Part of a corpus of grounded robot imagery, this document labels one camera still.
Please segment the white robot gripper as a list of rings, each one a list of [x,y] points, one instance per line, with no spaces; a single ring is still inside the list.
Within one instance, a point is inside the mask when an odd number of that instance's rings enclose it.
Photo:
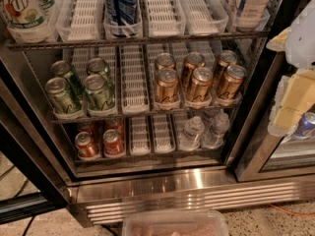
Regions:
[[[315,0],[311,0],[291,23],[266,45],[284,52],[288,64],[298,69],[315,68]],[[315,71],[305,70],[282,76],[269,117],[268,132],[284,137],[315,104]]]

